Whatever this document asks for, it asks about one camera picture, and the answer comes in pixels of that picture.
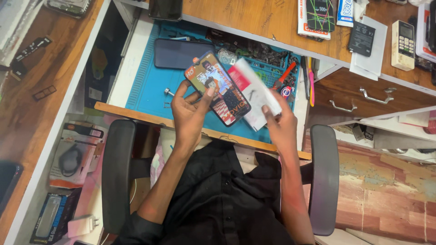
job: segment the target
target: floor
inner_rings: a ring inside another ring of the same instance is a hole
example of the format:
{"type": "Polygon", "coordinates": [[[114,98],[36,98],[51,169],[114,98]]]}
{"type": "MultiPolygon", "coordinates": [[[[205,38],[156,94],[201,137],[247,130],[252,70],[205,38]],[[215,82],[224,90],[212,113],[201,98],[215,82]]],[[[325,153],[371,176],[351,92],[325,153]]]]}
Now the floor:
{"type": "Polygon", "coordinates": [[[336,228],[436,245],[436,166],[340,142],[338,150],[336,228]]]}

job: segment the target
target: metal drawer handle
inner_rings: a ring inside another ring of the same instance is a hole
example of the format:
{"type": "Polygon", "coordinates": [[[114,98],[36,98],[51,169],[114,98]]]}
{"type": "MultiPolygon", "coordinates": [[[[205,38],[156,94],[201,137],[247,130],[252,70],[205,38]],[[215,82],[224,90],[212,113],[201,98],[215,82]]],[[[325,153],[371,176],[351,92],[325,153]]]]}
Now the metal drawer handle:
{"type": "Polygon", "coordinates": [[[352,108],[351,110],[347,110],[347,109],[344,109],[344,108],[341,108],[341,107],[337,107],[337,106],[335,106],[333,100],[329,100],[329,101],[330,101],[330,103],[333,105],[333,108],[338,109],[338,110],[341,110],[341,111],[352,112],[354,109],[357,109],[356,106],[353,106],[353,108],[352,108]]]}
{"type": "Polygon", "coordinates": [[[385,99],[385,101],[368,97],[368,94],[366,93],[366,90],[363,89],[363,88],[359,89],[359,92],[363,93],[363,96],[365,97],[365,99],[369,99],[369,100],[372,100],[372,101],[375,101],[375,102],[378,102],[378,103],[381,103],[381,104],[387,104],[389,101],[394,100],[394,98],[392,98],[392,97],[387,97],[385,99]]]}

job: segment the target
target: office chair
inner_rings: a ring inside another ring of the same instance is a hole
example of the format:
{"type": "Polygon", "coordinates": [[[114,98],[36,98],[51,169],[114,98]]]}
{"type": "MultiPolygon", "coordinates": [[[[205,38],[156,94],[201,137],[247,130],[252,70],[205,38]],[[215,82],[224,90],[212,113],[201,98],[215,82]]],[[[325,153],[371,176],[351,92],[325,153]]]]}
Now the office chair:
{"type": "MultiPolygon", "coordinates": [[[[152,158],[132,159],[136,123],[114,121],[108,132],[102,166],[103,227],[119,234],[130,215],[130,180],[150,177],[152,158]]],[[[339,155],[336,135],[325,125],[310,129],[312,162],[300,167],[303,184],[310,188],[309,216],[315,235],[329,236],[336,223],[339,155]]]]}

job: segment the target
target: wooden drawer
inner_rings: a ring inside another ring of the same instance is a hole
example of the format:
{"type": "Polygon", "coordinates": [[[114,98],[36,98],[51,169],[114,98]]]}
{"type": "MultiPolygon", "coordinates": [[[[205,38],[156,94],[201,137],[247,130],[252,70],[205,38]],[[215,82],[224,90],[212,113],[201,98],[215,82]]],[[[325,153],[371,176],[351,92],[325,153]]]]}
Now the wooden drawer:
{"type": "Polygon", "coordinates": [[[329,100],[345,109],[356,106],[357,109],[351,113],[362,118],[436,105],[434,96],[386,80],[374,81],[352,73],[347,68],[341,68],[315,83],[315,104],[332,107],[329,100]],[[386,93],[387,88],[396,90],[386,93]],[[366,90],[368,97],[381,101],[392,97],[393,100],[387,104],[372,101],[365,98],[360,89],[366,90]]]}

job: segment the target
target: screw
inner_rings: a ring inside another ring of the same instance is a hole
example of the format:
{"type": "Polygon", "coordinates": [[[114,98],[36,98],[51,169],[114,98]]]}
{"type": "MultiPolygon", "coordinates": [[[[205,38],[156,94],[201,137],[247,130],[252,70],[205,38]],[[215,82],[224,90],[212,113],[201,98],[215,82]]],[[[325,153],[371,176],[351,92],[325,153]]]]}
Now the screw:
{"type": "Polygon", "coordinates": [[[171,95],[172,97],[174,97],[174,94],[170,92],[170,89],[169,89],[169,88],[166,88],[166,89],[163,91],[163,93],[164,93],[165,95],[171,95]]]}

